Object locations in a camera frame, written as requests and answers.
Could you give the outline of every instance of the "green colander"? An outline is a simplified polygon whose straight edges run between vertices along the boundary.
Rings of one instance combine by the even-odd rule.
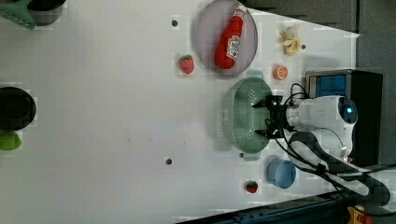
[[[224,134],[247,154],[257,154],[269,143],[269,139],[254,131],[266,129],[265,120],[270,118],[270,112],[266,107],[252,107],[267,95],[272,95],[267,83],[258,77],[248,77],[233,85],[225,96]]]
[[[0,16],[17,23],[27,29],[35,29],[35,21],[30,15],[27,6],[32,0],[20,0],[18,2],[0,3]]]

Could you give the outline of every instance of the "white table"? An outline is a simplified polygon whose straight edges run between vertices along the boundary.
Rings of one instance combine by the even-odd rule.
[[[1,223],[174,223],[332,190],[303,172],[278,189],[263,177],[270,157],[287,158],[275,142],[246,162],[223,138],[223,94],[246,72],[220,79],[199,61],[191,31],[207,3],[68,0],[58,22],[33,32],[0,20],[0,82],[37,99],[22,149],[0,151]],[[356,35],[250,12],[260,40],[250,69],[276,93],[307,70],[354,68]],[[295,23],[306,49],[288,58],[279,31]],[[179,74],[184,53],[194,75]],[[286,81],[271,77],[275,63]],[[258,193],[244,191],[248,179]]]

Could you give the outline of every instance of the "orange fruit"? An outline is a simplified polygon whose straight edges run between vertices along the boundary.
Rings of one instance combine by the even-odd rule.
[[[279,65],[274,69],[274,78],[276,80],[284,80],[288,76],[288,68]]]

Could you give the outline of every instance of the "red sauce bottle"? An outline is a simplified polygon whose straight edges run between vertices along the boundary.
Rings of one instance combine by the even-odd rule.
[[[239,6],[221,35],[218,47],[216,48],[215,63],[222,69],[232,68],[238,58],[242,27],[246,13],[247,9],[244,6]]]

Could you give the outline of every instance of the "blue bowl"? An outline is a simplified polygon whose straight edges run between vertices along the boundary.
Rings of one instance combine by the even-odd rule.
[[[296,168],[291,161],[274,159],[268,165],[268,180],[282,189],[290,187],[296,178]]]

